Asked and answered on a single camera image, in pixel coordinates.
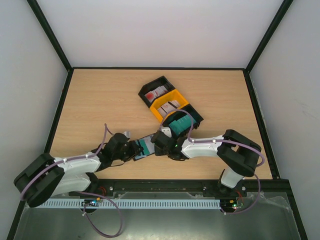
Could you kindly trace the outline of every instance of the metal grille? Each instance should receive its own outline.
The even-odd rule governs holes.
[[[84,199],[53,198],[47,200],[37,208],[46,209],[78,209],[84,205]],[[113,199],[120,209],[220,209],[220,200],[215,199]],[[114,209],[107,200],[94,203],[87,208]]]

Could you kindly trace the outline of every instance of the wooden table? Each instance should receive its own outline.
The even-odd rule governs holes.
[[[69,157],[95,149],[102,141],[104,123],[113,133],[131,131],[131,139],[155,133],[159,122],[138,92],[162,75],[204,118],[192,132],[193,138],[215,137],[234,129],[263,146],[240,70],[75,69],[50,154]],[[96,175],[100,179],[218,179],[226,167],[218,157],[174,161],[151,155]],[[261,179],[272,178],[268,163],[255,172]]]

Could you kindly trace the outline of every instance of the gray floor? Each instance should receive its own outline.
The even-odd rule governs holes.
[[[125,226],[117,240],[298,240],[293,213],[284,198],[259,201],[248,212],[223,215],[219,210],[123,209]],[[98,209],[91,216],[106,234],[119,227],[118,212]],[[102,240],[79,209],[25,209],[16,240]]]

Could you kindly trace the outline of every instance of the gray wall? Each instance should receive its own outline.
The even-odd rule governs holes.
[[[245,68],[283,0],[38,0],[72,66]]]
[[[1,240],[19,204],[14,178],[43,152],[66,75],[27,1],[0,1]]]
[[[282,178],[310,240],[320,227],[320,1],[295,0],[251,72]]]

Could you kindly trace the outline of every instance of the table surface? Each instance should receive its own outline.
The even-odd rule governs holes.
[[[155,133],[160,123],[138,92],[162,75],[204,118],[191,137],[210,138],[234,129],[262,146],[265,155],[242,71],[123,69],[74,70],[50,154],[70,157],[95,149],[102,141],[104,123],[113,133],[131,131],[131,139]],[[174,161],[151,155],[96,175],[100,179],[218,179],[226,167],[218,157]],[[268,163],[255,172],[261,179],[272,179]]]

